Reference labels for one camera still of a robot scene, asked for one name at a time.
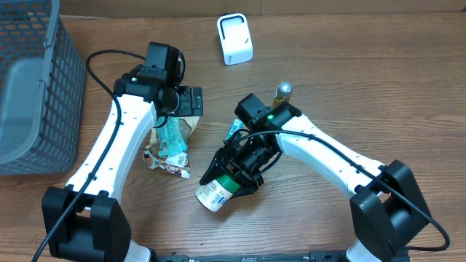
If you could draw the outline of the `brown patterned snack bag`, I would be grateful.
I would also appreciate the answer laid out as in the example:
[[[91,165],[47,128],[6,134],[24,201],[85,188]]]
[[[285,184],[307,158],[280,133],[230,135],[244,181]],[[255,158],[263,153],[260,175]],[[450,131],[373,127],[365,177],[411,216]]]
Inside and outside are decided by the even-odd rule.
[[[194,132],[199,116],[188,116],[180,117],[180,123],[183,133],[183,138],[187,144],[187,150],[173,156],[158,156],[159,152],[159,141],[156,132],[156,128],[151,129],[151,137],[149,144],[145,146],[143,150],[143,159],[147,163],[148,168],[167,171],[168,173],[174,174],[178,177],[188,179],[191,175],[190,164],[189,164],[189,136]]]

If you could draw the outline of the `clear plastic bottle grey cap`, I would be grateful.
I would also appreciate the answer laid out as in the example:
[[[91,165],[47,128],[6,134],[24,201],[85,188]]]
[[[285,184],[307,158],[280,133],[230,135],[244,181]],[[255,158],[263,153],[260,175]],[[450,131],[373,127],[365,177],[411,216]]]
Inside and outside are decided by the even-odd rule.
[[[280,103],[289,103],[292,95],[292,86],[289,82],[281,82],[275,90],[272,106],[277,107]]]

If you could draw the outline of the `white barcode scanner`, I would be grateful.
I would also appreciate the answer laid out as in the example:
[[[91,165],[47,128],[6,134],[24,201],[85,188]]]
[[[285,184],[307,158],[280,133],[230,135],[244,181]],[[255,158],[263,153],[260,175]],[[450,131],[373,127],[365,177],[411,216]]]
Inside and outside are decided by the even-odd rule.
[[[227,66],[253,59],[253,43],[248,21],[242,13],[223,15],[217,20],[218,36]]]

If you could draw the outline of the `dark grey plastic basket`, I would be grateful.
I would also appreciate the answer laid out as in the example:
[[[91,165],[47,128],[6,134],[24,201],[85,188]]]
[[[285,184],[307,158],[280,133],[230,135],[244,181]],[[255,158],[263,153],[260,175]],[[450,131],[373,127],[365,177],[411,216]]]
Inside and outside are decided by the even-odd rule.
[[[59,1],[1,2],[1,174],[72,168],[85,84]]]

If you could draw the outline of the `green lid jar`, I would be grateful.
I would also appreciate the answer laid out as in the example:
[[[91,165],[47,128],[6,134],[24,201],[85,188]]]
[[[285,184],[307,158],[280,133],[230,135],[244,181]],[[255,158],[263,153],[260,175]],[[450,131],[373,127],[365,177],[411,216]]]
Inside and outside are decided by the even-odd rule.
[[[198,202],[209,211],[217,212],[238,191],[240,185],[228,175],[222,175],[195,191]]]

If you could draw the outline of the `mint green wipes pack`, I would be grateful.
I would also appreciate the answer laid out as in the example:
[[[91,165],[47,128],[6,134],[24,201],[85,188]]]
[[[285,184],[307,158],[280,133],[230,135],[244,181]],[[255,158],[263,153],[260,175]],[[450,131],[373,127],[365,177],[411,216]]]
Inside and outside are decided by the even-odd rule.
[[[159,152],[158,156],[173,156],[187,150],[187,144],[183,138],[181,123],[179,118],[168,117],[164,124],[156,128]]]

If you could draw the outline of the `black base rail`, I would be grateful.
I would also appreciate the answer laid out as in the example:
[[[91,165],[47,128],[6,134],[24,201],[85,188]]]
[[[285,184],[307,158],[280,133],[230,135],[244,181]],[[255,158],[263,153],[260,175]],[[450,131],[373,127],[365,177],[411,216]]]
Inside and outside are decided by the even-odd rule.
[[[344,262],[346,256],[340,250],[312,251],[308,254],[274,255],[220,255],[189,257],[187,255],[153,255],[151,262]]]

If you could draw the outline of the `green Kleenex tissue pack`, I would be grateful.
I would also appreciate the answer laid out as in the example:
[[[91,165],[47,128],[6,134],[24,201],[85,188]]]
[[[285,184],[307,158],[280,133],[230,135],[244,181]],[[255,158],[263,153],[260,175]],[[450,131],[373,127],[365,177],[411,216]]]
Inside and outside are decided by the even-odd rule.
[[[229,129],[229,132],[228,132],[228,134],[227,134],[227,136],[226,136],[226,139],[227,139],[227,140],[230,139],[230,137],[233,136],[233,134],[234,134],[236,131],[238,131],[238,130],[240,130],[240,129],[242,129],[242,128],[243,128],[243,123],[242,123],[239,119],[235,119],[235,120],[232,122],[232,125],[231,125],[231,127],[230,127],[230,129]]]

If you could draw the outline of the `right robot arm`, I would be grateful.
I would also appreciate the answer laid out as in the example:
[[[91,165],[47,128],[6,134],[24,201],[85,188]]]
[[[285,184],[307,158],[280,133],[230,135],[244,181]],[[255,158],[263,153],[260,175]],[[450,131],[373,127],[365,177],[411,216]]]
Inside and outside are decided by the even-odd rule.
[[[240,128],[217,150],[195,191],[212,212],[254,194],[263,174],[292,156],[331,182],[349,200],[357,240],[340,254],[313,251],[313,261],[408,261],[409,242],[429,223],[430,211],[411,169],[362,156],[319,130],[289,103],[275,108],[254,94],[235,109]]]

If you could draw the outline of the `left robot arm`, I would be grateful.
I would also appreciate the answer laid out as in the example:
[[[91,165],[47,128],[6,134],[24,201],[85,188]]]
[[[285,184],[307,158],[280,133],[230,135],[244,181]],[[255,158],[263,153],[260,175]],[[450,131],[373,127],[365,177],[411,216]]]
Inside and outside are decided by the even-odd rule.
[[[44,249],[68,261],[155,261],[154,250],[135,243],[121,208],[127,174],[146,134],[170,117],[201,116],[202,90],[183,86],[183,53],[150,42],[143,63],[104,87],[112,98],[106,123],[83,165],[62,187],[42,198]]]

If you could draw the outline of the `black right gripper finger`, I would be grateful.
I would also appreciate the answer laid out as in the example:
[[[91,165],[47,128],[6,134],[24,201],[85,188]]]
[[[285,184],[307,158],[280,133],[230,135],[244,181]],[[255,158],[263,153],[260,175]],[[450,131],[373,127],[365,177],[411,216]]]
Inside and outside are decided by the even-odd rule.
[[[259,185],[254,180],[237,181],[237,184],[240,187],[233,193],[230,199],[254,194],[259,189]]]
[[[227,168],[228,160],[225,157],[224,148],[220,148],[214,154],[214,157],[205,171],[204,175],[200,178],[200,185],[204,186],[213,180],[220,178],[222,175],[232,175],[232,172]]]

